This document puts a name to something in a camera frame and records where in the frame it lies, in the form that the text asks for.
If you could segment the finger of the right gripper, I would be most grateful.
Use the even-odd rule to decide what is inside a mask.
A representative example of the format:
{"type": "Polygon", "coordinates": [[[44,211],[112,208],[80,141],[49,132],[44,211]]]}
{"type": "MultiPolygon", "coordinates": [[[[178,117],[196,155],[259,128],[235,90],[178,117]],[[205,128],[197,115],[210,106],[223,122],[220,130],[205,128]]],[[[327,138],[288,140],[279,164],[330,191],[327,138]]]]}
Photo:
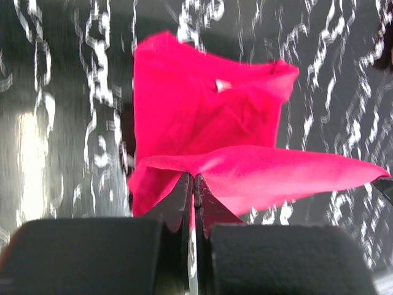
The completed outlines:
{"type": "Polygon", "coordinates": [[[379,190],[384,198],[393,203],[393,180],[392,178],[378,178],[373,182],[373,186],[379,190]]]}

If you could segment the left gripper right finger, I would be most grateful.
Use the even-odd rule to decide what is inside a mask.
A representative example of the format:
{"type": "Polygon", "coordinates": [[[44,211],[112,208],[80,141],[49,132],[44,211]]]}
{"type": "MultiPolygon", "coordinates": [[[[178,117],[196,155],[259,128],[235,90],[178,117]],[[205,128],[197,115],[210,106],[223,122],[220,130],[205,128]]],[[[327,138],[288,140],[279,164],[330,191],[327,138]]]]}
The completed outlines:
{"type": "Polygon", "coordinates": [[[195,179],[200,294],[375,294],[362,251],[339,227],[248,225],[195,179]]]}

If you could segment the magenta pink t shirt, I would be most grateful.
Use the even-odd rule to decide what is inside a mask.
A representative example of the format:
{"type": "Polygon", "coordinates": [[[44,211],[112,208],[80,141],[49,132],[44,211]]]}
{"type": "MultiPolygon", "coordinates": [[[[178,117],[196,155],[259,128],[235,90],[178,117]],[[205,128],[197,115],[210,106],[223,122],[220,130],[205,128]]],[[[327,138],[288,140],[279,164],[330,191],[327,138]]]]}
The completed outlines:
{"type": "Polygon", "coordinates": [[[162,201],[183,173],[203,176],[237,216],[387,178],[372,163],[276,147],[298,74],[282,60],[250,65],[201,53],[167,31],[144,39],[134,54],[133,214],[162,201]]]}

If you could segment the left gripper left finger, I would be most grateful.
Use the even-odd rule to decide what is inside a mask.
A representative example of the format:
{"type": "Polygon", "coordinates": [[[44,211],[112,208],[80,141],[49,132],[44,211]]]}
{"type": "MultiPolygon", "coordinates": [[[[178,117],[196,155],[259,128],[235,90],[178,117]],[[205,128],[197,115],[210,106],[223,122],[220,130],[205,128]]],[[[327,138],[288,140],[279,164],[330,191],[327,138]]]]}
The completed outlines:
{"type": "Polygon", "coordinates": [[[2,294],[185,294],[193,178],[139,218],[38,219],[1,254],[2,294]]]}

